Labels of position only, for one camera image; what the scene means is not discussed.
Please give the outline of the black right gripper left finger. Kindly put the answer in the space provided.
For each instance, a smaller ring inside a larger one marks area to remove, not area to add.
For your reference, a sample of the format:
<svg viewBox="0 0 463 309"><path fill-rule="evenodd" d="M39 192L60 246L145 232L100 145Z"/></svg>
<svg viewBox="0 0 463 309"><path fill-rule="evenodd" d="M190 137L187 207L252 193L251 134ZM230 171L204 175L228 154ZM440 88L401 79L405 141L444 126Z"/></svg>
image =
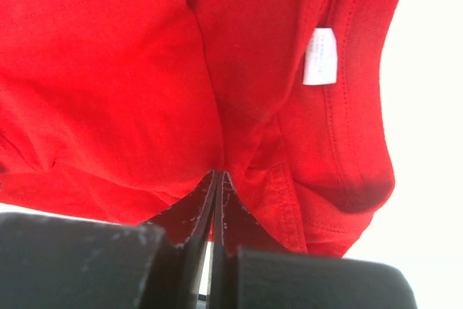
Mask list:
<svg viewBox="0 0 463 309"><path fill-rule="evenodd" d="M144 308L195 308L215 206L218 172L148 224L160 227L158 244L143 293Z"/></svg>

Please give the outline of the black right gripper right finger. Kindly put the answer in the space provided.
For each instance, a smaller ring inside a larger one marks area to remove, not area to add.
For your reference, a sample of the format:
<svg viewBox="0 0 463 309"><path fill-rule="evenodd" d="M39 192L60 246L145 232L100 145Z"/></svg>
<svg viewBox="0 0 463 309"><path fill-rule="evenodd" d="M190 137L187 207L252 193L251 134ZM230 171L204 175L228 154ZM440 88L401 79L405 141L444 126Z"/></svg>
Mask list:
<svg viewBox="0 0 463 309"><path fill-rule="evenodd" d="M288 250L275 240L240 200L228 172L220 172L213 214L213 247L209 279L210 308L272 308L270 293L259 285L258 262Z"/></svg>

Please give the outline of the red t shirt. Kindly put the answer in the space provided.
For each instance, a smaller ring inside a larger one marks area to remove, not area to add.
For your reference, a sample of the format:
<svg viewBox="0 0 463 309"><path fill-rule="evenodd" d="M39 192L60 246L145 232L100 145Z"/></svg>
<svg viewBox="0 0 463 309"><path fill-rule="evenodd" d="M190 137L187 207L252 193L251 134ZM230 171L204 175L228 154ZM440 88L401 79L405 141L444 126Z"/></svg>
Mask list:
<svg viewBox="0 0 463 309"><path fill-rule="evenodd" d="M398 0L1 0L1 201L139 224L211 169L284 247L342 256L394 188Z"/></svg>

